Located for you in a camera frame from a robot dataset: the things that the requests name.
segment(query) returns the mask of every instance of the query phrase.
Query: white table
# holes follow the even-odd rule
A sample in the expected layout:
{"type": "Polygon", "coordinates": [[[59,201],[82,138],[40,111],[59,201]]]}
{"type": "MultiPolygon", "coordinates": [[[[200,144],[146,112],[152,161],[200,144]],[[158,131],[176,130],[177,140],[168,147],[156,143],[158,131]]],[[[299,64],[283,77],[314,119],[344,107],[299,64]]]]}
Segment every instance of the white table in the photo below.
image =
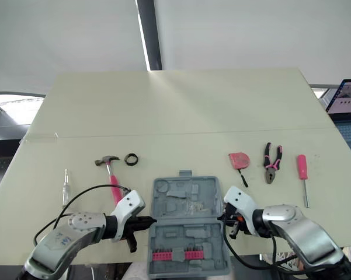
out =
{"type": "MultiPolygon", "coordinates": [[[[245,191],[258,205],[298,205],[338,245],[351,245],[351,151],[298,70],[73,73],[57,79],[2,180],[0,265],[23,264],[33,235],[59,213],[66,167],[76,194],[107,182],[95,159],[135,152],[138,165],[115,162],[114,172],[140,192],[147,204],[142,215],[149,215],[153,180],[180,169],[217,176],[223,195],[231,185],[243,187],[227,156],[240,151],[251,158],[245,191]],[[262,166],[269,141],[283,145],[272,185],[262,166]],[[308,160],[308,209],[297,177],[301,153],[308,160]]],[[[71,210],[112,209],[107,188],[84,195],[71,210]]],[[[135,236],[136,253],[125,241],[104,240],[83,249],[74,263],[146,260],[148,231],[135,236]]],[[[270,240],[243,234],[232,244],[239,254],[272,250],[270,240]]],[[[285,242],[278,246],[289,250],[285,242]]]]}

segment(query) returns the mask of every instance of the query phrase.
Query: pink screwdriver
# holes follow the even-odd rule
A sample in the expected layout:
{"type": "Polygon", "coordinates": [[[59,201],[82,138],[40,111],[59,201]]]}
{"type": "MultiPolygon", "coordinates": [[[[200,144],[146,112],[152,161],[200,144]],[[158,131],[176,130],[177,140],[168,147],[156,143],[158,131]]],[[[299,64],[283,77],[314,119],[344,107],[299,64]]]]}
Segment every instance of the pink screwdriver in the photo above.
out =
{"type": "Polygon", "coordinates": [[[309,208],[309,198],[308,198],[308,192],[306,189],[306,179],[308,178],[308,168],[306,166],[306,156],[305,155],[299,155],[297,156],[297,168],[298,168],[298,176],[300,179],[304,182],[304,201],[305,201],[305,207],[309,208]]]}

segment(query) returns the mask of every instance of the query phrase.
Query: plastic tool case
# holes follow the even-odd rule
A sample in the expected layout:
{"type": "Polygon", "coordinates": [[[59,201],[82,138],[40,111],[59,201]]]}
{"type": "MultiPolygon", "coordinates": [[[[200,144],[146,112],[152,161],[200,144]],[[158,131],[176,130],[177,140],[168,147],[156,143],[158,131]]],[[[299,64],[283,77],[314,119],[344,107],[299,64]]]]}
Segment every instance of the plastic tool case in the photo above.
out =
{"type": "Polygon", "coordinates": [[[154,181],[148,275],[150,278],[207,277],[230,272],[223,241],[223,203],[216,177],[179,177],[154,181]]]}

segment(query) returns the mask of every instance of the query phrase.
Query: white wall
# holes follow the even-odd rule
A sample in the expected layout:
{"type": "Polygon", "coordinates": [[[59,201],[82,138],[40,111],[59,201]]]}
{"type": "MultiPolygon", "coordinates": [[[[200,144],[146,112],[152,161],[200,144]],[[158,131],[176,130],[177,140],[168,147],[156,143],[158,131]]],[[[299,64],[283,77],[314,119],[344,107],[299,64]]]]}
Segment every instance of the white wall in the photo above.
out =
{"type": "Polygon", "coordinates": [[[156,0],[164,69],[286,67],[351,78],[351,0],[156,0]]]}
{"type": "Polygon", "coordinates": [[[146,70],[134,0],[0,0],[0,90],[109,70],[146,70]]]}

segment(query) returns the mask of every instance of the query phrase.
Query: rubber ring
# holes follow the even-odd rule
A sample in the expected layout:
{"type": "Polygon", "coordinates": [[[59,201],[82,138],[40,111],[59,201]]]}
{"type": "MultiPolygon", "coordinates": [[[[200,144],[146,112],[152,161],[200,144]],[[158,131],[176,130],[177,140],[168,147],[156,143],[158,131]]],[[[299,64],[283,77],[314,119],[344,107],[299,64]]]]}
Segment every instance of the rubber ring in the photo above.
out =
{"type": "Polygon", "coordinates": [[[124,162],[126,162],[126,164],[129,166],[136,165],[138,163],[138,161],[139,161],[139,157],[137,155],[135,155],[134,153],[129,153],[127,156],[124,157],[124,162]],[[128,161],[129,158],[135,158],[135,161],[129,162],[128,161]]]}

